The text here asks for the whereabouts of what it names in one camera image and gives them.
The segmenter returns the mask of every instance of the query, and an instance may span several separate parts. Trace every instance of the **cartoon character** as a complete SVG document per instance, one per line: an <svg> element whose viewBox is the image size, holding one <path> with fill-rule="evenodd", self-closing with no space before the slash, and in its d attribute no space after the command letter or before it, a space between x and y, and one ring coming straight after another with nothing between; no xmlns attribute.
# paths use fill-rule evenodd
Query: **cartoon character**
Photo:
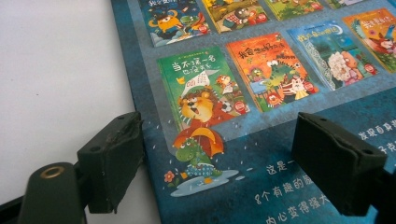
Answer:
<svg viewBox="0 0 396 224"><path fill-rule="evenodd" d="M375 52L383 54L392 54L396 57L396 44L393 40L393 29L395 25L392 24L385 35L378 34L378 38L367 37L361 28L361 21L354 20L351 24L352 29L363 39L363 41Z"/></svg>
<svg viewBox="0 0 396 224"><path fill-rule="evenodd" d="M159 27L163 33L170 31L172 28L181 29L183 28L183 24L181 24L180 20L177 18L177 11L169 10L168 14L155 14L154 19L148 22L148 25L151 27Z"/></svg>
<svg viewBox="0 0 396 224"><path fill-rule="evenodd" d="M330 56L328 63L332 76L339 81L343 81L346 86L363 78L358 69L357 61L346 51L335 52Z"/></svg>
<svg viewBox="0 0 396 224"><path fill-rule="evenodd" d="M356 77L357 80L361 80L363 78L363 75L361 74L361 71L358 69L358 61L347 51L342 51L341 55L344 57L344 61L346 61L346 66L348 66L351 70L349 73L355 73L351 75L352 77Z"/></svg>
<svg viewBox="0 0 396 224"><path fill-rule="evenodd" d="M258 82L265 80L264 73L260 68L253 68L250 71L250 74L247 75L247 77L250 79L251 82Z"/></svg>
<svg viewBox="0 0 396 224"><path fill-rule="evenodd" d="M184 16L180 18L180 21L186 27L186 32L191 29L193 31L200 31L203 34L206 34L208 31L207 27L204 25L205 17L202 12L199 12L198 16Z"/></svg>
<svg viewBox="0 0 396 224"><path fill-rule="evenodd" d="M181 114L191 121L191 127L209 127L233 118L225 111L226 106L219 101L210 87L190 91L178 103Z"/></svg>
<svg viewBox="0 0 396 224"><path fill-rule="evenodd" d="M283 90L279 89L278 92L276 92L274 89L266 91L264 93L264 98L268 104L268 107L276 108L282 105L284 98Z"/></svg>
<svg viewBox="0 0 396 224"><path fill-rule="evenodd" d="M177 148L176 158L179 161L187 161L189 163L185 172L180 174L183 179L188 176L198 175L205 178L205 184L210 184L213 182L212 177L222 174L222 171L214 167L201 145L194 138L187 138Z"/></svg>
<svg viewBox="0 0 396 224"><path fill-rule="evenodd" d="M231 30L236 30L239 26L244 25L250 16L250 11L247 8L237 8L233 14L226 17L223 21L225 27Z"/></svg>
<svg viewBox="0 0 396 224"><path fill-rule="evenodd" d="M283 94L285 95L295 95L295 100L300 100L309 94L306 92L307 88L313 88L312 84L305 83L305 80L298 76L293 76L290 81L285 81L279 88L283 90Z"/></svg>
<svg viewBox="0 0 396 224"><path fill-rule="evenodd" d="M231 81L231 77L226 75L219 75L216 78L216 83L223 89L222 94L225 96L228 102L234 104L234 97L242 95L242 92L238 88L236 82Z"/></svg>
<svg viewBox="0 0 396 224"><path fill-rule="evenodd" d="M263 82L263 84L265 84L267 89L270 90L276 88L285 81L285 76L288 76L291 68L287 64L284 64L278 60L268 61L267 65L272 69L271 76L269 80Z"/></svg>

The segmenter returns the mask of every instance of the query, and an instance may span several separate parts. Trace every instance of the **white surface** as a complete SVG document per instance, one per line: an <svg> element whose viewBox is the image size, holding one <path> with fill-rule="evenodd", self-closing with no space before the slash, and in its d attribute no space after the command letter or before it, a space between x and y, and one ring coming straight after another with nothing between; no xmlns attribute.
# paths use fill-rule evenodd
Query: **white surface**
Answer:
<svg viewBox="0 0 396 224"><path fill-rule="evenodd" d="M0 204L24 194L29 175L77 151L134 110L108 0L0 1ZM158 223L147 169L117 215L89 223Z"/></svg>

